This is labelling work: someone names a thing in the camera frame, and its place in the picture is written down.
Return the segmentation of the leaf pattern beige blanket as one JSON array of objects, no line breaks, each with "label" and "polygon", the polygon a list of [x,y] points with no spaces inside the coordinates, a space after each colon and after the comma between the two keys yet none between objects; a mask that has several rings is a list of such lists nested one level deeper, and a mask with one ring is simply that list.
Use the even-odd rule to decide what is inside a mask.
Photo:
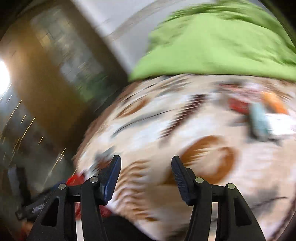
[{"label": "leaf pattern beige blanket", "polygon": [[295,213],[295,135],[257,140],[229,103],[274,93],[295,121],[295,84],[252,76],[182,74],[130,84],[88,128],[75,164],[86,178],[121,157],[108,208],[154,240],[181,240],[192,208],[171,172],[185,167],[211,184],[237,186],[267,240],[283,237]]}]

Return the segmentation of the white paper box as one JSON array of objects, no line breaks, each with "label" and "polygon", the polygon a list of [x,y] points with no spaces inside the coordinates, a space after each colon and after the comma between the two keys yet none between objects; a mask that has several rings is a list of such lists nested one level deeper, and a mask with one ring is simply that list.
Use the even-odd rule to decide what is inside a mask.
[{"label": "white paper box", "polygon": [[282,113],[268,113],[265,115],[269,132],[275,137],[285,137],[295,135],[295,118]]}]

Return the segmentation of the wooden glass door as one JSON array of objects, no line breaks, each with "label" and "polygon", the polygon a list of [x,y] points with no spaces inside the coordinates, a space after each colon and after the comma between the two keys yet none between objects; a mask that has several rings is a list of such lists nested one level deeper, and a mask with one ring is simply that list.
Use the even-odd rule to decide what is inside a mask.
[{"label": "wooden glass door", "polygon": [[69,172],[127,74],[72,1],[1,1],[1,157],[31,176]]}]

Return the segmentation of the red plastic basket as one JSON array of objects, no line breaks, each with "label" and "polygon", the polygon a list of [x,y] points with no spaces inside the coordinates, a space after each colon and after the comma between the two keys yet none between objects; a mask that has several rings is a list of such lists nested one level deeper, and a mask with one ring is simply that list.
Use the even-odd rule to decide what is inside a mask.
[{"label": "red plastic basket", "polygon": [[[66,181],[66,185],[68,187],[72,187],[72,186],[78,186],[80,187],[80,185],[82,185],[85,181],[85,174],[73,174],[70,178],[68,178],[68,180]],[[81,191],[79,188],[74,188],[74,189],[70,189],[74,195],[80,195]],[[100,214],[102,216],[102,218],[107,218],[110,217],[112,215],[112,212],[106,207],[106,206],[99,206],[99,210],[100,210]],[[81,220],[81,204],[80,202],[76,202],[75,203],[75,218],[76,220]]]}]

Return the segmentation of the green quilt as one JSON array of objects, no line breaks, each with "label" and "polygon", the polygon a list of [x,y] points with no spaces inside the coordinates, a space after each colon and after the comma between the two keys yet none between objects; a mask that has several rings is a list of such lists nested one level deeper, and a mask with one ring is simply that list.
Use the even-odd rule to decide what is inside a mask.
[{"label": "green quilt", "polygon": [[150,33],[129,79],[185,73],[295,81],[295,46],[274,16],[249,1],[191,6]]}]

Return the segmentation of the light blue tissue packet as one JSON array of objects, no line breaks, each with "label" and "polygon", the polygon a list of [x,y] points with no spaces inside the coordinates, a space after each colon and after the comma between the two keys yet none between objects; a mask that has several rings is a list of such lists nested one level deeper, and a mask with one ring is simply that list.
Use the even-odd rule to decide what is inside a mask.
[{"label": "light blue tissue packet", "polygon": [[248,113],[253,136],[259,141],[268,141],[270,137],[270,125],[263,104],[261,102],[250,103]]}]

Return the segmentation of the orange small box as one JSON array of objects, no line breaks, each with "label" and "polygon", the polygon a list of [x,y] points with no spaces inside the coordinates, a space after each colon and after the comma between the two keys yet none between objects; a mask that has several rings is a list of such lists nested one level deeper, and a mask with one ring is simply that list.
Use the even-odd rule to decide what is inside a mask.
[{"label": "orange small box", "polygon": [[261,93],[263,102],[275,113],[288,114],[288,110],[280,97],[271,91]]}]

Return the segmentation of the red white carton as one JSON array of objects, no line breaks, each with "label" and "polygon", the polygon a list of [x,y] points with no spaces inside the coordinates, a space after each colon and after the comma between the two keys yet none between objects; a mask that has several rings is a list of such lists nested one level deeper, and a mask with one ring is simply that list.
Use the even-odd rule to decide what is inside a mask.
[{"label": "red white carton", "polygon": [[236,111],[238,113],[247,115],[249,113],[249,103],[246,101],[242,101],[241,99],[237,98],[229,98],[228,99],[228,107],[230,110]]}]

